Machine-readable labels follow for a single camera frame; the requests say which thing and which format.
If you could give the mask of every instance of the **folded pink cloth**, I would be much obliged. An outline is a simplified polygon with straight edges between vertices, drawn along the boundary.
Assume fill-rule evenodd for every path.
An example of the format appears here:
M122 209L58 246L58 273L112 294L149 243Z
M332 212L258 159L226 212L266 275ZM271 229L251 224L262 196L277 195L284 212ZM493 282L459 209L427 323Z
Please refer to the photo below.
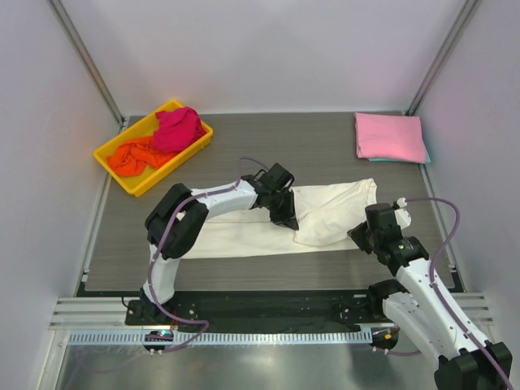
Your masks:
M152 148L163 153L182 152L206 132L193 108L182 107L174 111L159 111Z
M396 158L424 164L427 159L421 119L356 113L357 156Z

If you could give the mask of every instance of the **shiny floor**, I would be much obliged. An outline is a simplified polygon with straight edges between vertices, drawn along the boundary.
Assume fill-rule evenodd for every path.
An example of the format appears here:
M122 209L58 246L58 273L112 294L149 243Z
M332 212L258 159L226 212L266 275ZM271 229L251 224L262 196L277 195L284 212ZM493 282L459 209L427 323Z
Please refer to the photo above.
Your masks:
M401 336L396 350L412 349ZM141 357L117 370L136 354ZM108 374L93 372L113 368ZM372 353L368 345L195 347L163 357L150 357L138 346L75 346L67 347L57 389L434 390L436 386L423 356L385 356Z
M240 156L281 163L296 177L295 185L334 184L374 178L379 202L399 197L425 197L418 165L368 162L356 158L353 113L204 115L214 128L212 143L140 198L110 183L106 207L89 265L86 289L137 290L149 261L144 222L164 193L175 183L209 188L231 183ZM244 172L256 172L252 163ZM416 236L433 254L440 234L427 203L409 208ZM437 270L453 286L446 260ZM250 258L183 260L177 290L298 290L350 289L391 276L375 256L358 250L284 254Z

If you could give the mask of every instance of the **white cloth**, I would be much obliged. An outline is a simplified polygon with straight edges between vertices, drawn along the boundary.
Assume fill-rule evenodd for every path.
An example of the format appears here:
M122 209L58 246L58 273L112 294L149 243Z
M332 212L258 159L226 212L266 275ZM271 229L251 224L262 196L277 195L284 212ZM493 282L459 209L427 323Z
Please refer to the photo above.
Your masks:
M276 226L266 209L233 211L206 221L184 258L243 258L356 249L347 231L376 203L373 179L293 187L300 230Z

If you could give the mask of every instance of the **light blue cloth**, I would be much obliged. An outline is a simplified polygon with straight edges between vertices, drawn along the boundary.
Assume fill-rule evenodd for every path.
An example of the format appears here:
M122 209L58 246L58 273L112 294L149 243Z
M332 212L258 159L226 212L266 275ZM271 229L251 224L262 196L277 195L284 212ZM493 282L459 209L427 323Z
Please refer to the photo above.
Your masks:
M395 158L380 158L380 157L376 157L376 158L368 158L369 161L397 161L399 163L409 163L409 161L406 161L406 160L397 160ZM425 164L429 164L431 163L431 159L430 159L430 154L428 153L428 151L426 151L426 162Z

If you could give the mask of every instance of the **pink cloth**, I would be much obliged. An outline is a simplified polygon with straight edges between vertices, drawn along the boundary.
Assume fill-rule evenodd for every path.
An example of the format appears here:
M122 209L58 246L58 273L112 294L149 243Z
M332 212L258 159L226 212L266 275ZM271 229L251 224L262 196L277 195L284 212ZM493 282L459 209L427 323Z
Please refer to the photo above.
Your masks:
M163 153L182 152L206 134L193 108L159 111L155 116L159 120L159 127L154 133L152 148Z
M357 156L426 162L421 119L356 113Z

